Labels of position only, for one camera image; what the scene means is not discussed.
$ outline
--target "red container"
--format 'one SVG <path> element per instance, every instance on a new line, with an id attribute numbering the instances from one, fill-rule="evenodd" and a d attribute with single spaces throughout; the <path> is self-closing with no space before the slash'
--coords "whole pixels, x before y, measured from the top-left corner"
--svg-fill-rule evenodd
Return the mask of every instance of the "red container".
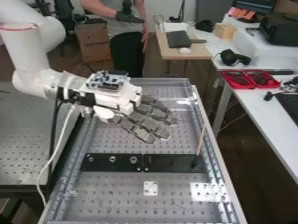
<path id="1" fill-rule="evenodd" d="M 221 75 L 233 89 L 254 89 L 256 83 L 245 74 L 238 70 L 222 71 Z"/>
<path id="2" fill-rule="evenodd" d="M 256 83 L 256 87 L 260 89 L 270 89 L 270 88 L 280 88 L 281 83 L 272 77 L 272 75 L 262 71 L 262 70 L 245 70 L 245 75 L 253 80 Z M 256 80 L 257 78 L 262 78 L 268 80 L 264 84 L 258 83 Z"/>

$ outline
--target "monitor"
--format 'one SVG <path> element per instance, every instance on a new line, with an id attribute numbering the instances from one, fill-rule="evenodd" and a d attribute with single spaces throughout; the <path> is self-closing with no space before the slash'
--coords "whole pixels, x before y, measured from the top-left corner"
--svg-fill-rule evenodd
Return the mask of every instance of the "monitor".
<path id="1" fill-rule="evenodd" d="M 241 9 L 254 11 L 257 14 L 269 14 L 273 12 L 277 0 L 236 0 L 233 6 Z"/>

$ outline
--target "cardboard box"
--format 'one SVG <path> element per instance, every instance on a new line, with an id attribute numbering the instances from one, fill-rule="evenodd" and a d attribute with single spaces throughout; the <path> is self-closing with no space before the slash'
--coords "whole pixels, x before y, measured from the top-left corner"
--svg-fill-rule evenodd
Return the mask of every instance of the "cardboard box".
<path id="1" fill-rule="evenodd" d="M 109 37 L 104 23 L 77 25 L 76 35 L 84 62 L 111 60 Z"/>
<path id="2" fill-rule="evenodd" d="M 214 34 L 221 39 L 233 39 L 234 32 L 236 32 L 234 26 L 220 24 L 220 23 L 216 24 Z"/>

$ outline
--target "desk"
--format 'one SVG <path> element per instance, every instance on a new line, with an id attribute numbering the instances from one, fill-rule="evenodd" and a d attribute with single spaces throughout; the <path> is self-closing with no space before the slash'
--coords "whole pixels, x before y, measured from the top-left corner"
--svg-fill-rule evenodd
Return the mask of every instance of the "desk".
<path id="1" fill-rule="evenodd" d="M 274 78 L 280 81 L 292 80 L 293 77 L 294 75 L 274 76 Z M 276 97 L 269 102 L 264 100 L 268 91 L 272 91 L 273 93 L 281 92 L 278 89 L 236 90 L 230 88 L 229 84 L 225 82 L 222 98 L 213 124 L 213 132 L 217 136 L 225 116 L 229 98 L 233 93 L 281 162 L 284 163 L 293 179 L 298 183 L 298 126 L 292 120 Z"/>
<path id="2" fill-rule="evenodd" d="M 167 33 L 160 31 L 156 27 L 156 36 L 159 41 L 159 46 L 161 50 L 161 57 L 164 60 L 209 60 L 212 59 L 212 54 L 208 51 L 204 44 L 192 44 L 192 53 L 180 54 L 179 49 L 169 48 Z"/>
<path id="3" fill-rule="evenodd" d="M 218 53 L 221 53 L 226 49 L 232 49 L 236 53 L 241 53 L 234 48 L 230 40 L 222 40 L 216 37 L 213 33 L 208 33 L 204 31 L 194 30 L 194 35 L 198 39 L 205 39 L 208 41 L 205 45 L 210 54 L 213 55 L 213 64 L 217 71 L 222 71 L 226 69 L 262 69 L 262 70 L 281 70 L 274 65 L 272 67 L 257 66 L 253 62 L 249 66 L 238 64 L 234 67 L 229 67 L 222 64 Z M 286 81 L 288 79 L 293 79 L 293 75 L 289 76 L 274 76 L 277 80 Z M 210 81 L 212 88 L 217 88 L 217 85 Z M 228 108 L 229 100 L 232 93 L 238 98 L 240 103 L 242 104 L 252 120 L 254 121 L 268 143 L 270 144 L 281 162 L 284 163 L 290 175 L 293 176 L 296 182 L 298 183 L 298 146 L 297 146 L 297 136 L 298 136 L 298 127 L 289 117 L 285 109 L 280 105 L 280 102 L 274 98 L 270 102 L 264 101 L 264 96 L 269 90 L 234 90 L 230 88 L 229 84 L 224 82 L 224 91 L 221 96 L 221 101 L 218 104 L 214 124 L 213 124 L 213 132 L 214 135 L 218 135 L 222 120 L 225 117 L 225 111 Z"/>
<path id="4" fill-rule="evenodd" d="M 0 82 L 0 90 L 4 91 L 0 92 L 0 197 L 18 195 L 23 198 L 26 195 L 28 200 L 24 199 L 24 202 L 39 213 L 43 211 L 43 205 L 36 203 L 36 200 L 42 200 L 35 185 L 38 174 L 48 161 L 53 101 L 18 92 L 10 82 Z M 57 136 L 67 113 L 68 107 L 63 107 Z M 75 112 L 61 149 L 75 127 L 77 115 Z M 42 187 L 48 184 L 48 179 L 45 172 L 40 180 Z"/>

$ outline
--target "white desk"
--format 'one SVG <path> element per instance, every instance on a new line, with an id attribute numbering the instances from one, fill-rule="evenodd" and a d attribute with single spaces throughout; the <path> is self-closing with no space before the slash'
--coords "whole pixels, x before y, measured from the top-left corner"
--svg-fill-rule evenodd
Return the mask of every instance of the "white desk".
<path id="1" fill-rule="evenodd" d="M 208 41 L 205 45 L 213 55 L 213 64 L 218 71 L 230 69 L 281 70 L 281 68 L 276 67 L 274 65 L 272 67 L 256 66 L 253 62 L 249 66 L 242 64 L 238 64 L 234 67 L 224 65 L 220 55 L 217 56 L 218 53 L 226 49 L 232 49 L 236 53 L 241 53 L 234 48 L 232 41 L 220 39 L 213 33 L 198 30 L 193 32 L 200 39 L 205 39 Z M 294 75 L 274 76 L 274 78 L 280 81 L 292 80 L 293 77 Z M 256 126 L 258 127 L 272 149 L 274 150 L 282 164 L 285 165 L 293 179 L 298 184 L 298 126 L 292 120 L 276 97 L 269 102 L 264 100 L 268 91 L 272 91 L 273 93 L 281 91 L 278 89 L 234 90 L 230 88 L 226 82 L 224 85 L 224 92 L 213 124 L 214 135 L 218 135 L 230 96 L 233 93 L 241 105 L 244 106 Z"/>
<path id="2" fill-rule="evenodd" d="M 288 81 L 294 78 L 294 75 L 274 76 L 274 78 L 280 81 Z M 233 92 L 298 184 L 298 126 L 276 97 L 269 102 L 264 100 L 268 91 L 273 93 L 281 92 L 280 89 L 236 90 L 230 88 L 229 84 L 225 82 L 224 93 L 213 124 L 213 132 L 217 136 Z"/>
<path id="3" fill-rule="evenodd" d="M 236 49 L 233 43 L 230 40 L 224 40 L 221 38 L 218 38 L 214 33 L 208 33 L 200 30 L 193 29 L 192 32 L 194 33 L 194 35 L 197 36 L 198 39 L 204 39 L 208 41 L 208 43 L 205 43 L 205 46 L 210 52 L 210 54 L 213 55 L 213 64 L 216 66 L 216 69 L 218 71 L 222 70 L 230 70 L 230 69 L 264 69 L 264 70 L 281 70 L 281 68 L 278 66 L 257 66 L 254 64 L 254 61 L 252 61 L 250 65 L 244 65 L 244 64 L 237 64 L 236 66 L 226 66 L 222 61 L 221 61 L 221 56 L 218 55 L 224 50 L 226 49 L 232 49 L 236 53 L 241 54 L 241 52 Z"/>

